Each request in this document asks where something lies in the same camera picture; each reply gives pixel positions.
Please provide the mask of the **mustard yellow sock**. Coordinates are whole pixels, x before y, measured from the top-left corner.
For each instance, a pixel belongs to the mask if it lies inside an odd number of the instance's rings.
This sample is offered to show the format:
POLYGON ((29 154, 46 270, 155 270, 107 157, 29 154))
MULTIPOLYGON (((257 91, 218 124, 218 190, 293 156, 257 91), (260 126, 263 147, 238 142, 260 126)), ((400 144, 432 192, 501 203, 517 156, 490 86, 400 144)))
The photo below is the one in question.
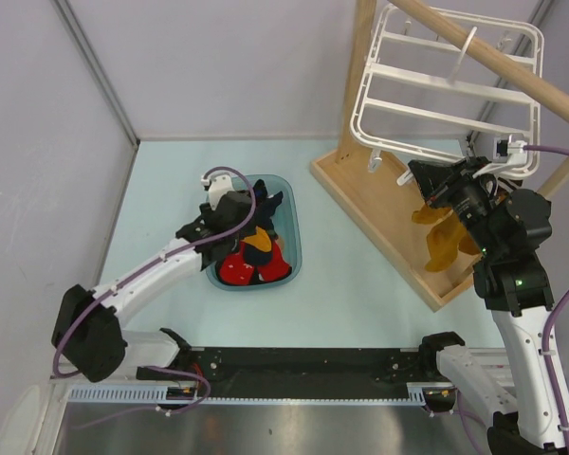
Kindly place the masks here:
POLYGON ((430 259, 425 269, 431 273, 447 270, 457 260, 459 252, 470 256, 480 253, 479 247, 455 214, 432 227, 426 240, 430 259))
POLYGON ((261 252, 270 252, 272 249, 272 240, 269 234, 261 227, 257 227, 253 234, 245 237, 243 243, 261 252))
POLYGON ((450 215, 451 208, 431 208, 424 204, 412 214, 412 222, 418 225, 431 226, 450 215))

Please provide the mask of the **white plastic clip hanger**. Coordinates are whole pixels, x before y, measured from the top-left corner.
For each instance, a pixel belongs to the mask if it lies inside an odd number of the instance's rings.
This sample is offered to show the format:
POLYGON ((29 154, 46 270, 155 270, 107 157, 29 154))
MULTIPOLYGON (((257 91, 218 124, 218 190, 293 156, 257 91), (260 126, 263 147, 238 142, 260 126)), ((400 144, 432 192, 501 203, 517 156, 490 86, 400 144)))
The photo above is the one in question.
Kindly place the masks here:
POLYGON ((484 138, 492 161, 496 137, 541 141, 541 106, 472 59, 468 42, 453 45, 388 4, 362 68, 350 133, 369 148, 371 173, 387 153, 444 164, 478 154, 473 144, 452 151, 421 137, 484 138))

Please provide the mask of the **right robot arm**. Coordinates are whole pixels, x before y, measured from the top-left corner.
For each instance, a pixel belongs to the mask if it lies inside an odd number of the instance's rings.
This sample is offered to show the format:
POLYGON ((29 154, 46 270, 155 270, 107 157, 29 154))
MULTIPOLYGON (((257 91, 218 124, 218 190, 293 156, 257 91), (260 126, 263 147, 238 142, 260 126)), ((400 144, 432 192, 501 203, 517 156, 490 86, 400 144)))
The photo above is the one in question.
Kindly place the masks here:
POLYGON ((509 393, 451 334, 425 337, 418 357, 429 380, 444 376, 486 427, 493 454, 569 454, 569 391, 557 352, 560 309, 537 254, 552 234, 551 204, 528 189, 497 200, 482 157, 443 165, 414 159, 408 167, 432 209, 451 209, 478 246, 476 294, 500 332, 514 389, 509 393))

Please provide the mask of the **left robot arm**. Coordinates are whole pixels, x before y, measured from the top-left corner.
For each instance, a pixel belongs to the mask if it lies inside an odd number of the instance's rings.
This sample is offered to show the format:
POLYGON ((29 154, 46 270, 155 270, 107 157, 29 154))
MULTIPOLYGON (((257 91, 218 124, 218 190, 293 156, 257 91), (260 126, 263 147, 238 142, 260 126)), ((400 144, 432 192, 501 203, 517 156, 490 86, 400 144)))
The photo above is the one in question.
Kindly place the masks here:
POLYGON ((204 203, 199 216, 182 227, 156 255, 111 282, 86 290, 76 284, 63 296, 51 342, 56 349, 53 374, 65 378, 65 358, 72 374, 100 382, 123 369, 158 367, 172 379, 191 367, 172 330, 131 332, 125 325, 164 291, 224 259, 240 231, 253 228, 253 190, 227 191, 217 205, 204 203))

